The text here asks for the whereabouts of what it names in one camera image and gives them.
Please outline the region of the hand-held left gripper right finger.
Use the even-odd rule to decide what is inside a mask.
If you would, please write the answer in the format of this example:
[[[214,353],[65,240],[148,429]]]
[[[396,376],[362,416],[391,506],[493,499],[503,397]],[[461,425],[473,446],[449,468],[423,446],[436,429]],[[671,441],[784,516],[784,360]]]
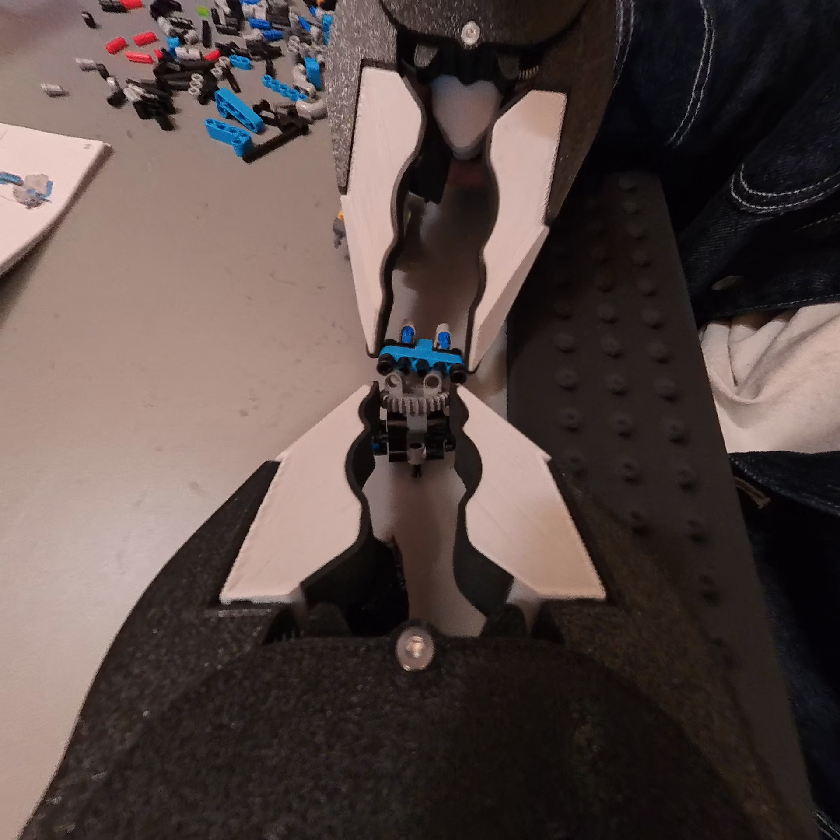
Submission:
[[[464,386],[456,387],[456,583],[476,607],[603,601],[606,589],[551,457]]]

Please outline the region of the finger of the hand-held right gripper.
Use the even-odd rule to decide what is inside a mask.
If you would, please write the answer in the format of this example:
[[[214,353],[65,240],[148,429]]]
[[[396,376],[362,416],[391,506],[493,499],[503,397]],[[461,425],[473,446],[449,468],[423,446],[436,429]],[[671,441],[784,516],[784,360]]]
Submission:
[[[546,217],[566,103],[562,92],[530,90],[490,129],[486,160],[497,215],[481,251],[484,290],[471,316],[470,369],[495,340],[549,235]]]
[[[397,70],[362,69],[344,223],[367,354],[384,341],[392,307],[392,258],[403,236],[400,191],[421,149],[424,106]]]

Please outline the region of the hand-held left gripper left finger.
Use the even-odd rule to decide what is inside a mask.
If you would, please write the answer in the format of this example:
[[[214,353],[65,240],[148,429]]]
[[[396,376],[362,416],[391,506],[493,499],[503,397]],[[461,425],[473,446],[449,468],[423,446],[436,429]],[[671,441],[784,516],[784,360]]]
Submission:
[[[342,572],[339,598],[361,592],[375,542],[364,485],[376,432],[377,385],[363,385],[280,453],[222,604],[302,603]]]

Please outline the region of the black gear brick assembly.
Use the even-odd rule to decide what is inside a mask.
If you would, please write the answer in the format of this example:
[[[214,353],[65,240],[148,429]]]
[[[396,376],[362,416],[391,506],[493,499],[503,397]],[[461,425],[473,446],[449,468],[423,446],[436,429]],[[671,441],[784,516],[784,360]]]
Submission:
[[[468,378],[463,352],[447,322],[439,323],[431,338],[423,338],[414,322],[405,320],[397,337],[383,342],[376,370],[381,409],[374,453],[406,464],[411,477],[420,479],[426,462],[455,450],[450,393]]]

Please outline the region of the person's right forearm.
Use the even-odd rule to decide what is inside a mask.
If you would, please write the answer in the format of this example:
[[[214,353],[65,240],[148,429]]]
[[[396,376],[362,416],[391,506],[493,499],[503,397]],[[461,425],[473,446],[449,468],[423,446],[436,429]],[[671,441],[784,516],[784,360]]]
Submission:
[[[605,165],[722,167],[748,152],[838,58],[837,1],[615,2]]]

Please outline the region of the grey desk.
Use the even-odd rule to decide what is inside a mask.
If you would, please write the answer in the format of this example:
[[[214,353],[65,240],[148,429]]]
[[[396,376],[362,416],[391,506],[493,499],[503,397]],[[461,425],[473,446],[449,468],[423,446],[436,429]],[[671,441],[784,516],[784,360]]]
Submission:
[[[96,60],[149,13],[2,2],[2,122],[111,153],[2,279],[2,838],[56,771],[114,635],[264,461],[374,377],[329,121],[253,164],[178,96],[163,131],[107,104]]]

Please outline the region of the black studded mat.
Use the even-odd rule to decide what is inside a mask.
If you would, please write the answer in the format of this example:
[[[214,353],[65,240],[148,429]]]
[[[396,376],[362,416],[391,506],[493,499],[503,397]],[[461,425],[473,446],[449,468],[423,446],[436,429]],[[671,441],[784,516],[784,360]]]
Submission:
[[[508,417],[560,473],[612,601],[557,615],[566,638],[678,724],[761,838],[817,838],[656,175],[576,183],[507,341]]]

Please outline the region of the pile of small brick parts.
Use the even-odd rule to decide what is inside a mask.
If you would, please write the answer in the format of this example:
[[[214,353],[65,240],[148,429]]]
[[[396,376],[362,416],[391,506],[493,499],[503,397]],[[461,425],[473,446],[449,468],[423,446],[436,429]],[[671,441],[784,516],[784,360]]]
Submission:
[[[104,101],[164,132],[177,128],[180,98],[205,108],[211,140],[253,163],[305,137],[327,117],[323,89],[336,2],[99,2],[107,14],[145,11],[152,26],[103,41],[74,64],[104,84]]]

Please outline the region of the person's denim jacket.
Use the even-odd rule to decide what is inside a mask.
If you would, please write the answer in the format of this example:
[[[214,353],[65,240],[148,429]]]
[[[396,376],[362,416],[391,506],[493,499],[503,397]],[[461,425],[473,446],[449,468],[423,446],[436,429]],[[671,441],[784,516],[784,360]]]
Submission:
[[[680,243],[700,328],[838,302],[838,128],[780,129]],[[808,752],[838,752],[838,451],[729,454]]]

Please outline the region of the person's white shirt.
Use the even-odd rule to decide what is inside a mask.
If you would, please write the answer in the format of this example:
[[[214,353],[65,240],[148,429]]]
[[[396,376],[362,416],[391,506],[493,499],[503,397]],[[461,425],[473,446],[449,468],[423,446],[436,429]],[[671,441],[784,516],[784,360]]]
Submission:
[[[838,451],[838,302],[709,322],[699,339],[729,454]]]

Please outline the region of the building instruction booklet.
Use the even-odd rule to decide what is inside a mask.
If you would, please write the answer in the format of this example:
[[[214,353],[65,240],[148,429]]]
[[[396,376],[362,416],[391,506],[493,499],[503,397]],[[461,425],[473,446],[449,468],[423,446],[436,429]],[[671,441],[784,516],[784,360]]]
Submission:
[[[1,273],[58,224],[111,152],[111,146],[1,125]]]

